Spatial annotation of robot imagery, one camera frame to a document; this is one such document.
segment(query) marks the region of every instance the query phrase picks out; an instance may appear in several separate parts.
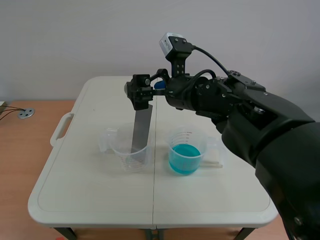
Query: table handle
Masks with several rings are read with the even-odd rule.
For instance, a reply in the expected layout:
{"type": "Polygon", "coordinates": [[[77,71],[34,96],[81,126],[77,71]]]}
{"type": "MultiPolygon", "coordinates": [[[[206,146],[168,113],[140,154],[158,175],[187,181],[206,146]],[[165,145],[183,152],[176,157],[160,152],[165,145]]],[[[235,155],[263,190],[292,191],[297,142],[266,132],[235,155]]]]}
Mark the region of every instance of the table handle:
{"type": "Polygon", "coordinates": [[[58,125],[56,126],[52,137],[50,138],[50,144],[52,147],[55,146],[57,140],[59,139],[59,137],[61,136],[62,132],[64,131],[67,121],[69,119],[72,119],[74,117],[74,114],[71,112],[66,113],[65,115],[63,115],[63,117],[60,119],[58,125]]]}

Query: plastic measuring cup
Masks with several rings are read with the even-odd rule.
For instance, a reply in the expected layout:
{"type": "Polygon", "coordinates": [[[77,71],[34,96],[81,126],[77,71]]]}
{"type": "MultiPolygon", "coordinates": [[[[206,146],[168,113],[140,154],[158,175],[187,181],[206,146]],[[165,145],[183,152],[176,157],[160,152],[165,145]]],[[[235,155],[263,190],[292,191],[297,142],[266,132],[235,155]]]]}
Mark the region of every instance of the plastic measuring cup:
{"type": "MultiPolygon", "coordinates": [[[[215,138],[208,137],[193,126],[179,126],[174,129],[168,136],[167,143],[171,168],[184,175],[191,174],[198,169],[208,148],[215,148],[225,153],[224,149],[216,143],[215,138]]],[[[218,163],[219,168],[222,167],[221,159],[214,163],[218,163]]]]}
{"type": "Polygon", "coordinates": [[[101,152],[112,149],[121,160],[122,168],[129,172],[143,170],[152,157],[152,134],[149,131],[147,145],[135,149],[133,144],[134,123],[126,123],[119,128],[107,128],[99,135],[101,152]]]}

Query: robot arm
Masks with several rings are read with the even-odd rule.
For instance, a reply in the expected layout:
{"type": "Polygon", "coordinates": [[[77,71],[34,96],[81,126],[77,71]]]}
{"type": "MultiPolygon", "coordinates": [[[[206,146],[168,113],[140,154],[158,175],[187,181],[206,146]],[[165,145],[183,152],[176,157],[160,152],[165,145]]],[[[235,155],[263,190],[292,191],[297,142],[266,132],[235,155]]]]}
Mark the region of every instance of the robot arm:
{"type": "Polygon", "coordinates": [[[124,90],[134,109],[146,109],[153,96],[163,95],[177,110],[191,110],[210,118],[225,146],[255,168],[288,236],[318,239],[320,123],[255,81],[226,70],[212,55],[179,34],[167,33],[160,46],[171,62],[171,77],[166,69],[159,69],[153,76],[133,75],[124,90]],[[217,77],[209,69],[195,76],[187,74],[185,63],[193,50],[206,54],[227,77],[217,77]],[[162,78],[163,88],[150,86],[157,78],[162,78]]]}

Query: electrical cord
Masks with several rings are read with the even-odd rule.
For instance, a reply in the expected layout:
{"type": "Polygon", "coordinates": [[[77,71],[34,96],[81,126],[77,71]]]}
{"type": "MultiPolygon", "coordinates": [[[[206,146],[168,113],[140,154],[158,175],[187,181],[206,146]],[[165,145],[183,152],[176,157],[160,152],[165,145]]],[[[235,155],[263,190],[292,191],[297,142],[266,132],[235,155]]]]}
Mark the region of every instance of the electrical cord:
{"type": "Polygon", "coordinates": [[[21,108],[21,107],[15,107],[15,106],[4,106],[5,108],[11,108],[11,109],[19,109],[22,111],[25,111],[25,109],[21,108]]]}
{"type": "Polygon", "coordinates": [[[0,111],[0,113],[7,112],[7,111],[13,111],[13,110],[25,111],[25,110],[20,110],[20,109],[7,109],[7,110],[0,111]]]}
{"type": "Polygon", "coordinates": [[[216,74],[214,71],[210,70],[210,69],[205,69],[202,70],[200,72],[198,72],[196,75],[194,75],[193,77],[190,78],[190,80],[186,83],[185,87],[180,88],[178,91],[174,92],[174,95],[177,96],[178,94],[180,94],[182,91],[188,91],[190,90],[194,83],[198,80],[198,78],[203,75],[203,74],[207,74],[209,73],[211,75],[211,77],[214,79],[216,77],[216,74]]]}
{"type": "Polygon", "coordinates": [[[13,109],[13,110],[11,110],[11,111],[8,112],[6,115],[4,115],[3,117],[1,117],[1,118],[0,118],[0,121],[1,121],[5,116],[9,115],[10,113],[16,112],[16,111],[21,111],[21,110],[20,110],[20,109],[13,109]]]}
{"type": "Polygon", "coordinates": [[[226,75],[229,75],[229,71],[214,57],[212,56],[210,53],[208,53],[207,51],[203,50],[200,47],[197,47],[195,45],[192,45],[194,50],[197,50],[203,54],[205,54],[206,56],[208,56],[211,60],[213,60],[224,72],[226,75]]]}

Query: table leg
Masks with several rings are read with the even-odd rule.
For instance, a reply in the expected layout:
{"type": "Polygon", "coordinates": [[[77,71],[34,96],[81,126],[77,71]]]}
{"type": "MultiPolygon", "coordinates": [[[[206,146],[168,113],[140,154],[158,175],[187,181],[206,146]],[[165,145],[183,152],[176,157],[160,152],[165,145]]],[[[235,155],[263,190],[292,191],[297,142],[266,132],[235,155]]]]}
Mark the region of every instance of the table leg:
{"type": "Polygon", "coordinates": [[[75,232],[70,227],[55,227],[54,229],[68,240],[77,240],[75,232]]]}
{"type": "Polygon", "coordinates": [[[158,229],[158,240],[165,240],[165,230],[158,229]]]}
{"type": "Polygon", "coordinates": [[[255,230],[255,228],[251,227],[243,227],[237,236],[233,240],[244,240],[246,237],[249,236],[250,233],[252,233],[255,230]]]}
{"type": "Polygon", "coordinates": [[[153,235],[151,229],[144,229],[144,234],[145,234],[146,240],[153,240],[154,239],[154,235],[153,235]]]}

